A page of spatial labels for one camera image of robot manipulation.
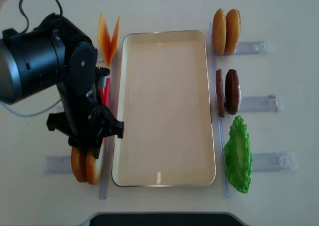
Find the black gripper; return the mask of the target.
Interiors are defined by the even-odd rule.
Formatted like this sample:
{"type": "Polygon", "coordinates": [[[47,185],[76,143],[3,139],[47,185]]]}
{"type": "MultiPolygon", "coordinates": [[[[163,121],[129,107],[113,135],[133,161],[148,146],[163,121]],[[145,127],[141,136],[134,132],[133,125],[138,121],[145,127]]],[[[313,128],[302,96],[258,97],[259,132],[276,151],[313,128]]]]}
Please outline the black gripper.
{"type": "Polygon", "coordinates": [[[65,112],[51,113],[47,127],[50,131],[58,130],[67,135],[69,145],[81,153],[86,155],[91,150],[93,157],[98,159],[105,137],[116,135],[123,138],[124,122],[118,121],[105,105],[96,104],[90,114],[79,109],[76,113],[75,118],[68,117],[65,112]]]}

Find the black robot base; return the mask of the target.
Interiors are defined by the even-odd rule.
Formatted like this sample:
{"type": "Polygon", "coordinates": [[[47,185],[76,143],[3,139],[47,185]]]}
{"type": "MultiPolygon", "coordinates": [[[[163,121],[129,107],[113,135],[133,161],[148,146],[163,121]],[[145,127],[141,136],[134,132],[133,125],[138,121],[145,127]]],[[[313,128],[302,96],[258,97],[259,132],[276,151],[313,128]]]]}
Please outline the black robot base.
{"type": "Polygon", "coordinates": [[[226,214],[147,213],[101,214],[90,220],[91,226],[241,226],[226,214]]]}

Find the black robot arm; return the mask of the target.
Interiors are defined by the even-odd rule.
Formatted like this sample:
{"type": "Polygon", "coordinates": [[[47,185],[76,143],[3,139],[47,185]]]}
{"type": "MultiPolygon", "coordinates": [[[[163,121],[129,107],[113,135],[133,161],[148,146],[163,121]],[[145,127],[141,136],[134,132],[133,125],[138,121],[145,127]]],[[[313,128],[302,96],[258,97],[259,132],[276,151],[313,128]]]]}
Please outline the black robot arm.
{"type": "Polygon", "coordinates": [[[124,123],[102,103],[97,85],[110,70],[97,67],[91,39],[67,18],[50,14],[29,33],[7,29],[0,41],[0,100],[15,104],[56,86],[64,112],[51,113],[50,131],[69,145],[99,152],[102,139],[124,135],[124,123]]]}

